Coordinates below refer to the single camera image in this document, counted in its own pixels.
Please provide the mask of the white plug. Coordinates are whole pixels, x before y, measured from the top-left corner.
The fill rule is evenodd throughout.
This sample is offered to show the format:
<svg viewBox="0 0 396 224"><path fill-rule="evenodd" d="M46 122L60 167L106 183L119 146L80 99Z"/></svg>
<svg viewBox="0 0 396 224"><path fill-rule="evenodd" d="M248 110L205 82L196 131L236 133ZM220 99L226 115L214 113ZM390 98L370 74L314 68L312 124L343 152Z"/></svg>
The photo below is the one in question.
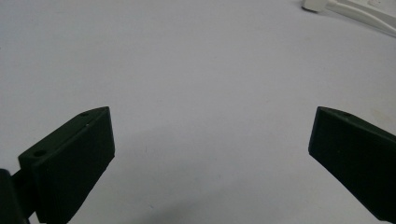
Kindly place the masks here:
<svg viewBox="0 0 396 224"><path fill-rule="evenodd" d="M329 0L303 0L302 8L312 12L321 12L323 11Z"/></svg>

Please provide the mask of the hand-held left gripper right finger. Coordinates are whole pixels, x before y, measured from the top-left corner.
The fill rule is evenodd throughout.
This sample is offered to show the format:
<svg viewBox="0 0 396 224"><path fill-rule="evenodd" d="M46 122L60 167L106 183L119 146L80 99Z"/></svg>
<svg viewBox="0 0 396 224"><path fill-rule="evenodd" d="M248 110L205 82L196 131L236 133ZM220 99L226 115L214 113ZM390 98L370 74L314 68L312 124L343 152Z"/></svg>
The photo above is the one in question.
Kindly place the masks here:
<svg viewBox="0 0 396 224"><path fill-rule="evenodd" d="M396 223L395 135L320 106L308 152L377 219Z"/></svg>

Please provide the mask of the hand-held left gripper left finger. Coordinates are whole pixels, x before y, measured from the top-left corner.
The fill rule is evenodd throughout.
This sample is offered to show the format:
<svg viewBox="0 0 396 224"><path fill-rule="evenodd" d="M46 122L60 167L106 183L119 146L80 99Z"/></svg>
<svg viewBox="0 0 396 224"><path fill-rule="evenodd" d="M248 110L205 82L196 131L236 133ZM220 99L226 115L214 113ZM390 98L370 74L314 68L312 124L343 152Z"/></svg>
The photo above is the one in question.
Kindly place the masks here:
<svg viewBox="0 0 396 224"><path fill-rule="evenodd" d="M34 184L36 214L45 224L66 224L115 157L110 109L82 112L19 156Z"/></svg>

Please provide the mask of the white power strip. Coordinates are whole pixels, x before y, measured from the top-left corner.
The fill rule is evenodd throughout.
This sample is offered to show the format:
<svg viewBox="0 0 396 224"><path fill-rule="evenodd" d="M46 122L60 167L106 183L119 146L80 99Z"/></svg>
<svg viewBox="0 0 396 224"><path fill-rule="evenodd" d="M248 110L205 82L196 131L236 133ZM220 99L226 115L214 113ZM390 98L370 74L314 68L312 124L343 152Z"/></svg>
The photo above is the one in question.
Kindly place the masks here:
<svg viewBox="0 0 396 224"><path fill-rule="evenodd" d="M338 4L351 19L396 30L396 0L338 0Z"/></svg>

